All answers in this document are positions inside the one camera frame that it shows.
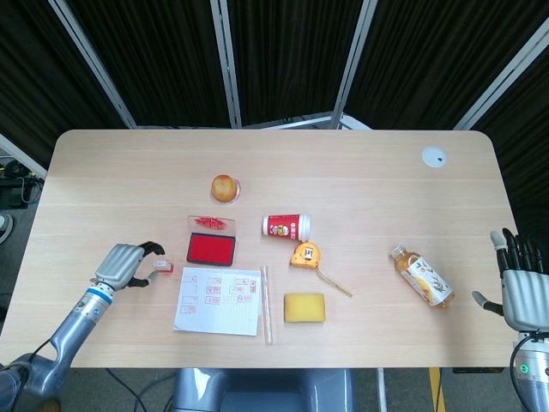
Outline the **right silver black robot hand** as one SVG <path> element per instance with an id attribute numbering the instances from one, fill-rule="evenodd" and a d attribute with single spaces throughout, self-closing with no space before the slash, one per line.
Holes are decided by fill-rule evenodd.
<path id="1" fill-rule="evenodd" d="M 518 332 L 548 331 L 548 260 L 538 244 L 503 228 L 490 238 L 499 270 L 502 302 L 488 300 L 473 291 L 484 310 L 504 318 Z"/>

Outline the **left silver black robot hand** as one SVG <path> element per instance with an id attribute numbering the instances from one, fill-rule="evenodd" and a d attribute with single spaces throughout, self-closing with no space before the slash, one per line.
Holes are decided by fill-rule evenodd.
<path id="1" fill-rule="evenodd" d="M 136 271 L 149 254 L 165 254 L 164 248 L 153 241 L 140 245 L 116 244 L 95 272 L 95 283 L 104 283 L 114 291 L 124 288 L 145 288 L 158 276 L 156 271 L 147 278 L 136 278 Z"/>

